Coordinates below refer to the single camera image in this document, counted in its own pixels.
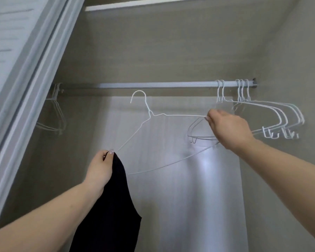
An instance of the metal rod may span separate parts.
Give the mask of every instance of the metal rod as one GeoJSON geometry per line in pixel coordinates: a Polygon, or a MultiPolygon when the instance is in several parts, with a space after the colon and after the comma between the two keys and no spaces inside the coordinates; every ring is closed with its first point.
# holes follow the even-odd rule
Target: metal rod
{"type": "MultiPolygon", "coordinates": [[[[238,87],[236,81],[225,81],[225,87],[238,87]]],[[[249,80],[250,87],[258,86],[255,79],[249,80]]],[[[143,83],[86,83],[73,84],[63,83],[61,89],[119,89],[119,88],[201,88],[201,87],[218,87],[217,81],[198,81],[198,82],[143,82],[143,83]]]]}

